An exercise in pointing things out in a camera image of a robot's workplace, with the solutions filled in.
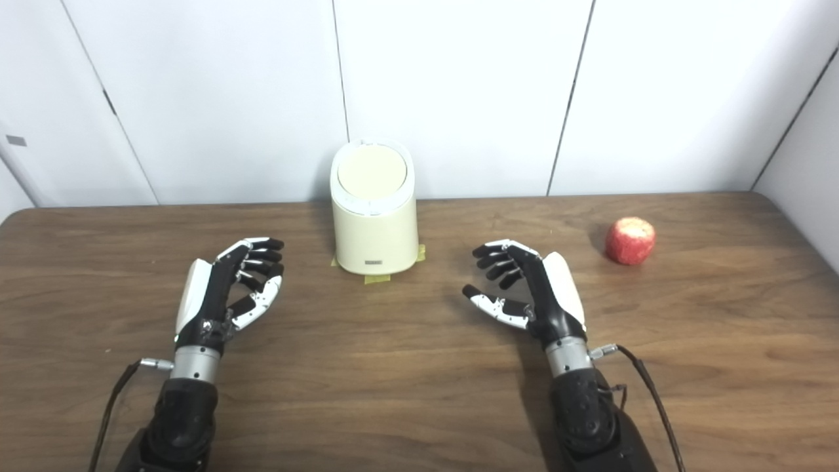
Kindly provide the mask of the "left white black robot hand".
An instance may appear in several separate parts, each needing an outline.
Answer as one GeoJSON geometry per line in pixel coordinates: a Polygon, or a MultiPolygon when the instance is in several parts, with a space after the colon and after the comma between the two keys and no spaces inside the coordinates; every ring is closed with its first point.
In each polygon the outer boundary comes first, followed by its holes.
{"type": "Polygon", "coordinates": [[[281,250],[274,238],[245,238],[215,260],[195,260],[176,319],[176,349],[200,347],[223,355],[234,335],[263,316],[281,293],[281,250]]]}

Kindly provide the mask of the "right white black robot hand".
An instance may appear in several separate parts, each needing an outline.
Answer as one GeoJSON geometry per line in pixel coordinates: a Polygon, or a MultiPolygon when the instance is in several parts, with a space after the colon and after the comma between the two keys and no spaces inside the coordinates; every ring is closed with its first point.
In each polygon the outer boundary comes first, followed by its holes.
{"type": "Polygon", "coordinates": [[[495,240],[475,248],[476,266],[485,269],[489,281],[507,290],[523,280],[531,300],[521,302],[463,287],[463,295],[483,313],[507,326],[528,331],[543,347],[563,338],[587,340],[581,298],[570,267],[557,252],[542,256],[515,240],[495,240]]]}

